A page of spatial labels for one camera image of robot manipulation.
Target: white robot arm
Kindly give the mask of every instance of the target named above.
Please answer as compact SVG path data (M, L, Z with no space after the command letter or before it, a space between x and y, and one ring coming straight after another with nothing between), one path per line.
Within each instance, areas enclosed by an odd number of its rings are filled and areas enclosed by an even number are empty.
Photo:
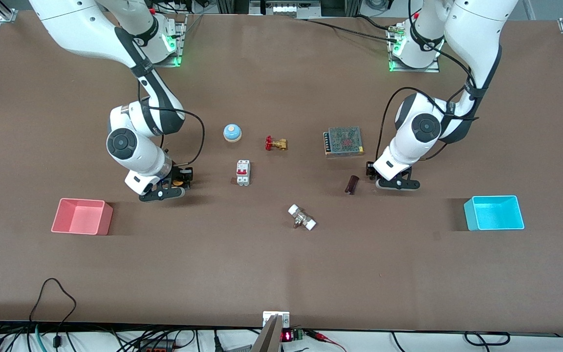
M160 14L152 15L144 2L136 0L100 1L123 28L108 21L93 0L30 3L58 45L74 54L126 65L147 90L148 98L111 111L107 138L109 154L130 170L125 183L145 200L143 196L154 185L174 172L172 159L149 138L175 133L184 122L181 103L148 57L158 62L171 53L164 44L167 20ZM158 192L154 198L178 198L184 194L185 188L174 187Z
M469 65L471 78L467 78L457 103L432 98L434 105L421 93L405 98L395 118L397 134L372 164L382 176L375 183L378 188L418 189L420 183L404 180L402 175L436 141L455 143L466 136L501 58L501 29L517 2L425 0L415 25L411 26L410 20L402 24L405 38L396 53L402 62L411 67L428 66L436 56L429 46L439 47L445 38Z

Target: brown table surface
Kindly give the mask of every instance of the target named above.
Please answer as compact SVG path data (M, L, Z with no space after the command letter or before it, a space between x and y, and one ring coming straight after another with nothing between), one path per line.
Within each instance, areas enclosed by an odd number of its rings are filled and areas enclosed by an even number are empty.
M0 29L0 319L27 319L53 276L78 300L73 321L257 326L278 309L314 328L563 333L563 34L508 22L502 45L469 136L415 165L418 192L389 192L364 177L387 99L410 85L447 98L457 66L391 73L380 41L284 16L205 16L183 66L160 70L205 120L196 181L185 198L141 203L105 150L109 110L135 100L134 78L60 49L20 13ZM227 123L239 143L223 140ZM367 154L326 159L322 132L349 125ZM268 134L288 150L265 151ZM187 160L199 138L190 119L165 146ZM230 183L241 158L249 187ZM518 195L527 228L468 232L462 204L486 194ZM110 236L51 233L60 198L111 203ZM315 230L292 228L293 203ZM69 309L49 286L36 319Z

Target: blue plastic box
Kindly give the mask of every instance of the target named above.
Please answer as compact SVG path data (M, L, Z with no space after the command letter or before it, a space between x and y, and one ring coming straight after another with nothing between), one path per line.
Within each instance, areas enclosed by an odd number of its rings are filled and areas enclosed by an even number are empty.
M516 196L474 196L464 203L464 213L471 231L525 228Z

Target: connector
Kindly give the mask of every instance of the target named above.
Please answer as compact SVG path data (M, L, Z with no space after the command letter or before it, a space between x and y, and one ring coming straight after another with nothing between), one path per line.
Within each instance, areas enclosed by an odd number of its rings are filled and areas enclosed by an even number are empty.
M223 346L221 346L221 340L218 336L214 337L214 352L225 352Z
M62 338L60 335L56 335L53 338L53 348L58 348L60 346L62 346Z
M388 27L388 32L390 32L390 33L405 34L405 28L403 28L403 27L397 27L397 26L389 26L389 27Z
M317 340L319 340L319 341L326 341L326 340L328 339L327 336L321 334L320 332L317 332L315 338L316 338Z

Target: green led light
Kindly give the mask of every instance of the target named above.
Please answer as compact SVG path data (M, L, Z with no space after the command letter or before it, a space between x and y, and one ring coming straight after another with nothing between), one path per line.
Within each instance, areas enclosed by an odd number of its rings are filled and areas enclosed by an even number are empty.
M175 40L171 37L165 36L162 34L162 40L166 45L166 49L168 51L173 51L175 49Z

